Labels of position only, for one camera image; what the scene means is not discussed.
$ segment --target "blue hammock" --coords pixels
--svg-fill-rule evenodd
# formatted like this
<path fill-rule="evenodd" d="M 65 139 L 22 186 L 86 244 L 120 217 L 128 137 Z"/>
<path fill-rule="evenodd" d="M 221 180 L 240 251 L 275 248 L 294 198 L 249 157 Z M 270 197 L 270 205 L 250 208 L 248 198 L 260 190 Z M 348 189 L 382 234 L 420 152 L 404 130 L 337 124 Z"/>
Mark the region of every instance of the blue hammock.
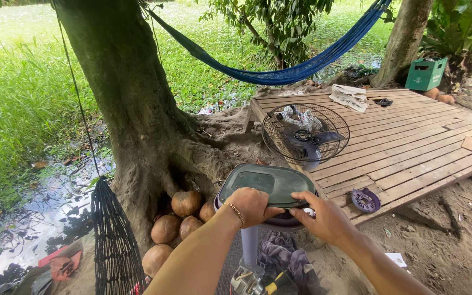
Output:
<path fill-rule="evenodd" d="M 243 82 L 261 85 L 285 85 L 303 80 L 317 71 L 323 69 L 326 65 L 337 60 L 345 52 L 351 49 L 365 34 L 372 28 L 380 16 L 385 12 L 391 0 L 375 0 L 371 7 L 364 13 L 358 22 L 337 42 L 333 43 L 329 48 L 322 51 L 317 56 L 305 61 L 301 64 L 292 66 L 291 68 L 267 71 L 267 72 L 251 72 L 238 70 L 224 66 L 211 57 L 200 45 L 194 43 L 182 33 L 165 23 L 152 10 L 148 13 L 169 32 L 176 41 L 189 50 L 193 57 L 203 61 L 205 64 L 214 69 L 229 75 Z"/>

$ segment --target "purple cloth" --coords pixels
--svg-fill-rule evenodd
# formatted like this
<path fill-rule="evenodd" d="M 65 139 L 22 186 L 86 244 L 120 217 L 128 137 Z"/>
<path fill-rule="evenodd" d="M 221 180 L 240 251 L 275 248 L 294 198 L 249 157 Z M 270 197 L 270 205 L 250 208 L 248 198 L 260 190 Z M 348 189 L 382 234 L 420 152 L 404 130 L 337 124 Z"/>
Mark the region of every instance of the purple cloth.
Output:
<path fill-rule="evenodd" d="M 265 275 L 271 278 L 278 276 L 276 264 L 282 270 L 288 270 L 298 285 L 307 281 L 303 266 L 309 263 L 304 249 L 298 249 L 295 239 L 284 232 L 270 231 L 263 239 L 258 254 L 258 263 L 265 269 Z"/>

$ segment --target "green plastic cover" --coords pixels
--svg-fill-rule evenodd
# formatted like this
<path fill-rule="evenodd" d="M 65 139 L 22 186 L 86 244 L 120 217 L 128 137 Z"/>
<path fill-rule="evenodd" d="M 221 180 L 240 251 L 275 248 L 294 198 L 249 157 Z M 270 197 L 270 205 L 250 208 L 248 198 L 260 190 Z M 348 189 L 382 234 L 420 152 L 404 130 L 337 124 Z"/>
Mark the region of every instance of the green plastic cover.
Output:
<path fill-rule="evenodd" d="M 316 193 L 314 184 L 302 172 L 291 168 L 242 163 L 236 165 L 218 193 L 225 202 L 240 187 L 251 187 L 269 194 L 269 207 L 291 208 L 307 204 L 291 197 L 296 191 Z"/>

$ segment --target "paper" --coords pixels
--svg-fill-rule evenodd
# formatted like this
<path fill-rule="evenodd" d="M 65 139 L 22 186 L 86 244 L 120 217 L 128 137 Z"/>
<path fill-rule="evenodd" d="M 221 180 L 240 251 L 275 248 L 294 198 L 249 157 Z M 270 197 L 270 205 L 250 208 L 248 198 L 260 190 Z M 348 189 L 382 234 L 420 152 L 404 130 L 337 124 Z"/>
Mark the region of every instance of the paper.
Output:
<path fill-rule="evenodd" d="M 367 107 L 369 106 L 365 102 L 359 101 L 356 98 L 354 98 L 352 96 L 345 95 L 345 94 L 343 94 L 343 93 L 341 93 L 340 91 L 337 91 L 337 90 L 333 91 L 331 93 L 331 95 L 329 96 L 329 98 L 331 98 L 333 101 L 335 101 L 339 104 L 343 104 L 346 107 L 348 107 L 352 110 L 355 110 L 357 112 L 360 112 L 360 113 L 363 113 L 367 109 Z"/>
<path fill-rule="evenodd" d="M 341 93 L 345 95 L 351 95 L 352 97 L 358 98 L 361 101 L 367 100 L 367 96 L 359 94 L 359 93 L 367 93 L 365 89 L 363 88 L 356 88 L 356 87 L 351 87 L 351 86 L 333 84 L 332 90 L 340 91 Z"/>
<path fill-rule="evenodd" d="M 366 93 L 365 89 L 333 84 L 332 93 L 329 96 L 333 101 L 346 107 L 363 113 L 369 105 L 365 103 L 367 97 L 358 93 Z"/>
<path fill-rule="evenodd" d="M 406 267 L 407 264 L 403 261 L 403 257 L 401 253 L 385 253 L 387 257 L 389 257 L 394 263 L 396 263 L 399 267 Z"/>

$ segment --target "screwdriver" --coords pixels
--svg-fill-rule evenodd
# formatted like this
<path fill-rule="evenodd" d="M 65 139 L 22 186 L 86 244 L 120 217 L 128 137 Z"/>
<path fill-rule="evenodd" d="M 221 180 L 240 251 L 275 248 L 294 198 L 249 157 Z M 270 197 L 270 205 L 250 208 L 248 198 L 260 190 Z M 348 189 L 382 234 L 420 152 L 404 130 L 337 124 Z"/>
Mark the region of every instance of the screwdriver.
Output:
<path fill-rule="evenodd" d="M 265 291 L 262 292 L 262 295 L 271 295 L 279 288 L 287 285 L 291 280 L 289 279 L 288 275 L 284 272 L 280 272 L 279 275 L 274 279 L 274 282 L 270 283 L 266 286 Z"/>

